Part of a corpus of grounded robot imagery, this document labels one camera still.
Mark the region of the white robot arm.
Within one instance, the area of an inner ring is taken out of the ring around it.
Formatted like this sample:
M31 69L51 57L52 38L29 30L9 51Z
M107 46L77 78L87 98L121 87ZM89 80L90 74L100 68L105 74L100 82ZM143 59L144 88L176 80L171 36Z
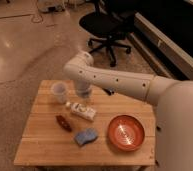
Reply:
M81 51L64 66L76 94L92 85L144 101L155 109L155 171L193 171L193 81L95 68L91 54Z

